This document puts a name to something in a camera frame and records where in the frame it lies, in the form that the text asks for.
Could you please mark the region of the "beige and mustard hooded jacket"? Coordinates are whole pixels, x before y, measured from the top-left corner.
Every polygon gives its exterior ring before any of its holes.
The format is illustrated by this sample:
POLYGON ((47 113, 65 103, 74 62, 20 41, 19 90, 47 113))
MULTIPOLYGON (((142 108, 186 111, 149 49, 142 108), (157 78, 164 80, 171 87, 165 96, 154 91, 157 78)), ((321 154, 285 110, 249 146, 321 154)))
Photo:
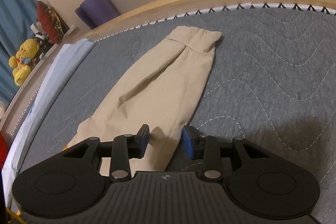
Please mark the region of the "beige and mustard hooded jacket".
POLYGON ((123 74, 94 114, 79 124, 69 145, 91 136, 111 141, 147 124, 145 155, 131 160, 130 169, 164 171, 197 108, 221 37, 219 31, 176 27, 123 74))

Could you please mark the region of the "light blue folded sheet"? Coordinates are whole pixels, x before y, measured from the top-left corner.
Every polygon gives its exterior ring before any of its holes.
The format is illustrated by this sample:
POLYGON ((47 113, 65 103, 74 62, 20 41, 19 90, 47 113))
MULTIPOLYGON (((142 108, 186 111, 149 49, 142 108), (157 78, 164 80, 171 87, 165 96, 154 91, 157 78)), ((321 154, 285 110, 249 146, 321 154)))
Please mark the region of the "light blue folded sheet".
POLYGON ((13 195, 11 187, 17 177, 30 145, 44 117, 62 88, 77 67, 88 55, 95 43, 82 39, 74 44, 65 44, 54 58, 34 100, 26 119, 21 125, 7 155, 2 169, 5 204, 11 207, 13 195))

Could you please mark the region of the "blue curtain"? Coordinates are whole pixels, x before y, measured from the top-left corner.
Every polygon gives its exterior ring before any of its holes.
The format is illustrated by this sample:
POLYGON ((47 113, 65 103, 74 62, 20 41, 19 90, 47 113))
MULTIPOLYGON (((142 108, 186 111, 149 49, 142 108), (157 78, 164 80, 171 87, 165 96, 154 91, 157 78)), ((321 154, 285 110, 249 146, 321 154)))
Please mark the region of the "blue curtain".
POLYGON ((9 104, 18 90, 9 58, 33 36, 30 25, 37 21, 37 0, 1 0, 1 101, 9 104))

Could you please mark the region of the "purple box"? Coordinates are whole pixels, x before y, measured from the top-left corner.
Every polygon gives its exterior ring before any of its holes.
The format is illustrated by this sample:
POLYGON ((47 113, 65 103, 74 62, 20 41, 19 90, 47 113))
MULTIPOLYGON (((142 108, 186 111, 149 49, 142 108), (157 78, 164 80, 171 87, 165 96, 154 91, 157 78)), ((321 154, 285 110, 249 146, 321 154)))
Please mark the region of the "purple box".
POLYGON ((110 0, 85 0, 75 13, 91 30, 120 16, 110 0))

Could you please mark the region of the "white window ledge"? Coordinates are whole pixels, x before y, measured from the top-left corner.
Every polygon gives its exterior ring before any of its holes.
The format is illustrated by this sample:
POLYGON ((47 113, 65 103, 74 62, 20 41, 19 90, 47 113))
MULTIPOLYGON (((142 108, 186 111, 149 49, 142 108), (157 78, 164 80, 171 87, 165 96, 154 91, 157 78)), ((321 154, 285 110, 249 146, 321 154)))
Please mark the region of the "white window ledge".
POLYGON ((15 94, 14 98, 10 102, 10 104, 7 106, 7 109, 3 115, 3 118, 1 119, 1 128, 3 128, 3 125, 6 123, 7 118, 9 117, 11 110, 14 108, 15 103, 19 100, 19 97, 23 93, 25 87, 29 84, 31 79, 34 77, 34 75, 37 73, 39 68, 43 65, 45 62, 45 59, 47 59, 58 47, 58 44, 54 44, 49 51, 42 57, 42 60, 37 63, 37 65, 34 67, 34 69, 31 71, 31 73, 28 75, 28 77, 25 79, 25 81, 20 86, 19 90, 15 94))

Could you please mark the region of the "yellow plush toy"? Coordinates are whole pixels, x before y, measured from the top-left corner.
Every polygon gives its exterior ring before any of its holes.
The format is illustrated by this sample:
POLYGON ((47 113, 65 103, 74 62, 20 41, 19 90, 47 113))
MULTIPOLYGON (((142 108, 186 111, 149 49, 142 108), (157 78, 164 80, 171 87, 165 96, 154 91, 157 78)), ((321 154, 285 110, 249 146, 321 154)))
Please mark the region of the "yellow plush toy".
POLYGON ((15 56, 9 58, 9 67, 11 67, 14 82, 21 86, 31 73, 31 62, 39 51, 39 44, 36 39, 27 39, 20 45, 15 56))

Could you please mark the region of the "red fleece blanket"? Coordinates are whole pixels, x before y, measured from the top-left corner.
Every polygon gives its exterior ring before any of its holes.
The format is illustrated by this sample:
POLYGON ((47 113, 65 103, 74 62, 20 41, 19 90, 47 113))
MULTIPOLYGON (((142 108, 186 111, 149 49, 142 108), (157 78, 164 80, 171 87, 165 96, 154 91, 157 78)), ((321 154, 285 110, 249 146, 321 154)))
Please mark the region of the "red fleece blanket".
POLYGON ((0 167, 3 168, 7 155, 8 155, 8 145, 3 137, 3 135, 0 133, 0 167))

